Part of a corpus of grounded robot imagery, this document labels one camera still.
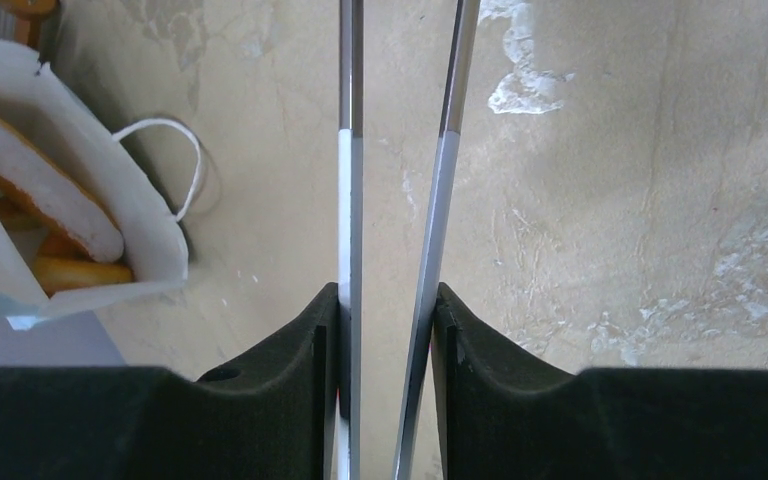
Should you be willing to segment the metal tongs with white handle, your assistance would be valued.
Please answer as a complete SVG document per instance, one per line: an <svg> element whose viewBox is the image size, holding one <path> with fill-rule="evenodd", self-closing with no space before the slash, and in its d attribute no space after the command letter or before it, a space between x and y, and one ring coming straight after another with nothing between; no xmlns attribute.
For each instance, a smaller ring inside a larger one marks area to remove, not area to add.
<svg viewBox="0 0 768 480"><path fill-rule="evenodd" d="M412 475L468 79L480 4L460 1L455 14L392 476ZM338 299L340 373L338 387L337 476L360 476L360 401L363 252L363 60L364 4L339 4Z"/></svg>

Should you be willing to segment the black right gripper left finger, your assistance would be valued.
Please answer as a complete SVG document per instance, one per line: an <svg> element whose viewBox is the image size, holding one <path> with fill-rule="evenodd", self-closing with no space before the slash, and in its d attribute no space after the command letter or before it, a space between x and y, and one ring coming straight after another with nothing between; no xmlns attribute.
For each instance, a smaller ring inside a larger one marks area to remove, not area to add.
<svg viewBox="0 0 768 480"><path fill-rule="evenodd" d="M326 479L338 299L195 381L152 366L0 367L0 479Z"/></svg>

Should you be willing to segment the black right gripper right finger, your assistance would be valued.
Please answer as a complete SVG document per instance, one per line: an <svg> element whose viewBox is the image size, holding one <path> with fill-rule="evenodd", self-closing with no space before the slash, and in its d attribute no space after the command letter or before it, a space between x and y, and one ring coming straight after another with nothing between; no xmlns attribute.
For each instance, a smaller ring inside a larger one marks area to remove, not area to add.
<svg viewBox="0 0 768 480"><path fill-rule="evenodd" d="M568 373L447 285L433 334L448 479L768 479L768 370Z"/></svg>

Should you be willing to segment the white orange fake bread slice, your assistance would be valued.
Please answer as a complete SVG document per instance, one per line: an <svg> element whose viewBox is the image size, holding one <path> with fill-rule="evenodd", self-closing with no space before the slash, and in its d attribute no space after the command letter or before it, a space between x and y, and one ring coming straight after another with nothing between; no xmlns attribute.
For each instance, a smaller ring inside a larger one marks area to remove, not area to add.
<svg viewBox="0 0 768 480"><path fill-rule="evenodd" d="M106 208L2 119L0 192L92 260L122 258L124 239Z"/></svg>

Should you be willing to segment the light blue paper bag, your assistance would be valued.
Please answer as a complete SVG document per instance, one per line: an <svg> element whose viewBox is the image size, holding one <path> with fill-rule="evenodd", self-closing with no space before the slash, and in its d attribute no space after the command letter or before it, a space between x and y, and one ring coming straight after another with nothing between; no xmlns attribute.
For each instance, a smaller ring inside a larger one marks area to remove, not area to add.
<svg viewBox="0 0 768 480"><path fill-rule="evenodd" d="M29 47L0 40L0 119L87 189L112 215L124 238L124 260L135 279L49 295L31 261L42 231L6 231L0 222L0 318L17 330L181 287L188 247L172 211L122 146L152 119L109 131Z"/></svg>

